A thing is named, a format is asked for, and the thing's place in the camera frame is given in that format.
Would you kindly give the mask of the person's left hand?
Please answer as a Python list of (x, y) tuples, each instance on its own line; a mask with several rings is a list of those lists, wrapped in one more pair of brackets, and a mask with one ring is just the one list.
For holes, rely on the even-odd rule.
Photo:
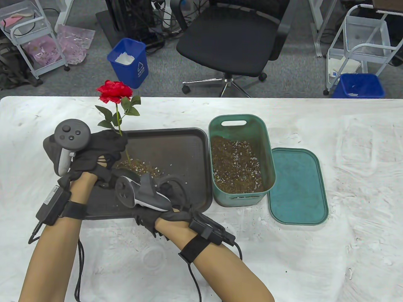
[(114, 130), (103, 130), (91, 134), (89, 144), (76, 152), (69, 171), (59, 178), (58, 184), (69, 190), (70, 182), (78, 180), (84, 172), (96, 175), (95, 184), (100, 187), (114, 187), (117, 176), (112, 171), (113, 165), (121, 159), (128, 143), (127, 135)]

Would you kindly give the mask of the person's right hand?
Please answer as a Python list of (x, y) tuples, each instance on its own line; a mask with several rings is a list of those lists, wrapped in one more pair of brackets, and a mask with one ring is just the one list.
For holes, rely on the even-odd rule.
[(134, 190), (135, 206), (132, 216), (137, 225), (144, 226), (154, 237), (159, 218), (170, 222), (190, 223), (195, 212), (189, 203), (184, 182), (175, 176), (166, 176), (155, 182), (151, 176), (140, 177), (140, 185)]

